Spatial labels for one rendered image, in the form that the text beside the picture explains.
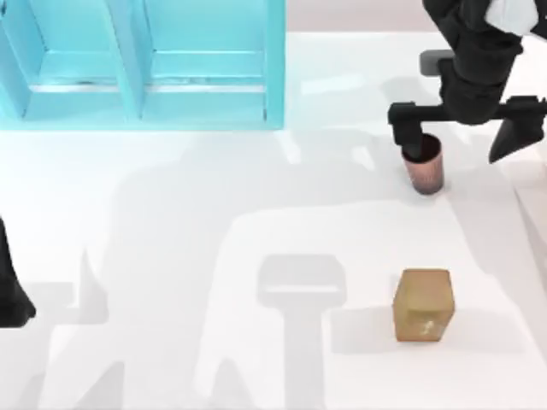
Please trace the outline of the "dark brown cup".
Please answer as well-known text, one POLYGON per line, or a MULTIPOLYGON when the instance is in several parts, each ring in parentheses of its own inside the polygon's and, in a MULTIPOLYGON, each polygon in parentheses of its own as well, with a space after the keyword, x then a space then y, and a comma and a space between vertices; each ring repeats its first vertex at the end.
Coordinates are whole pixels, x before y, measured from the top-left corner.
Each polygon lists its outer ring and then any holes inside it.
POLYGON ((436 136, 424 133, 420 147, 403 147, 401 153, 411 184, 419 194, 430 196, 444 188, 443 145, 436 136))

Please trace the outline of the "tan cardboard box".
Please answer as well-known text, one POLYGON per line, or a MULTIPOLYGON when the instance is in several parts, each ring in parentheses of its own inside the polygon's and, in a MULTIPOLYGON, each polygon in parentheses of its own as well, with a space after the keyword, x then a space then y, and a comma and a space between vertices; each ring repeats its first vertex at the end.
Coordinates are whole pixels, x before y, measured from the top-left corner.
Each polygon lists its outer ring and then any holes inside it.
POLYGON ((404 269, 391 308, 398 342, 439 342, 456 311, 450 271, 441 268, 404 269))

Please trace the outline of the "light blue rack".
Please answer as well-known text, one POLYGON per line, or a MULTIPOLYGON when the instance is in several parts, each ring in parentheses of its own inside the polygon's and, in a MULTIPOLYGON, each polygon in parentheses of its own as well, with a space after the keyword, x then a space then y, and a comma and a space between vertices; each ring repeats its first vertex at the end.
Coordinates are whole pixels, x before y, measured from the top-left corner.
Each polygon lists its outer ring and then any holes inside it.
POLYGON ((277 130, 286 0, 0 0, 0 130, 277 130))

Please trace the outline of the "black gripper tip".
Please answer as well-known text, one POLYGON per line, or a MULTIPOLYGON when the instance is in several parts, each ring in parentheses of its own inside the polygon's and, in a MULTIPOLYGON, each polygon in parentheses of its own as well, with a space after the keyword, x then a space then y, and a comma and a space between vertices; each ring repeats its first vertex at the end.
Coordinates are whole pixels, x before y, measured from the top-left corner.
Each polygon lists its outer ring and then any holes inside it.
POLYGON ((37 309, 17 278, 3 219, 0 217, 0 329, 21 328, 37 309))

